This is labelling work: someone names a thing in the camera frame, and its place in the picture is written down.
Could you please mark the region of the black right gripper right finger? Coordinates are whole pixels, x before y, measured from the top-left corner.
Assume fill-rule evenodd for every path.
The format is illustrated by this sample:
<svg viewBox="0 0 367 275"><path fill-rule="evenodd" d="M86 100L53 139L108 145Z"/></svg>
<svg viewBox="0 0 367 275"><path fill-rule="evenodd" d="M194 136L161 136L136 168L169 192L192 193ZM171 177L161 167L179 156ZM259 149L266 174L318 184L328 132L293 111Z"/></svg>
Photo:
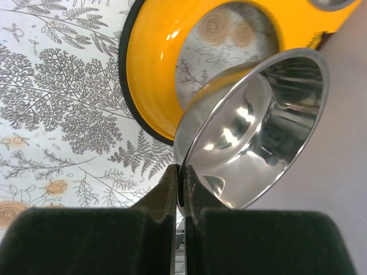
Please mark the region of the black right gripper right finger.
<svg viewBox="0 0 367 275"><path fill-rule="evenodd" d="M232 210L183 176L187 274L356 274L334 221L315 211Z"/></svg>

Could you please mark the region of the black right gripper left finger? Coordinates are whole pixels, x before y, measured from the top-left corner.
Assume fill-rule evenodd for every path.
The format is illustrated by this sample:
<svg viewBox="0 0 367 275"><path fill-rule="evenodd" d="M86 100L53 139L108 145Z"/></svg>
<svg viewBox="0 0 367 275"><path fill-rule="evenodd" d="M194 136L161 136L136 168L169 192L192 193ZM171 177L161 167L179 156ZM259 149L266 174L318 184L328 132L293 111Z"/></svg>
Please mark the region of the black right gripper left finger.
<svg viewBox="0 0 367 275"><path fill-rule="evenodd" d="M31 208L1 243L2 274L173 274L178 167L129 208Z"/></svg>

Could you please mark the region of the steel pet bowl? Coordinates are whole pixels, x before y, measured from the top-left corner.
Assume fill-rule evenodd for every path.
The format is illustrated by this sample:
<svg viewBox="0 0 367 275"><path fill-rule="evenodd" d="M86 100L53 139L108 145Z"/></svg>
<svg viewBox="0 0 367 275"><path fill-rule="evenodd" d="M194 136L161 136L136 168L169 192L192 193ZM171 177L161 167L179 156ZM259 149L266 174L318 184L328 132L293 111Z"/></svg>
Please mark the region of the steel pet bowl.
<svg viewBox="0 0 367 275"><path fill-rule="evenodd" d="M330 72L324 55L294 48L211 78L178 124L174 160L192 167L224 205L245 209L292 166L325 108Z"/></svg>

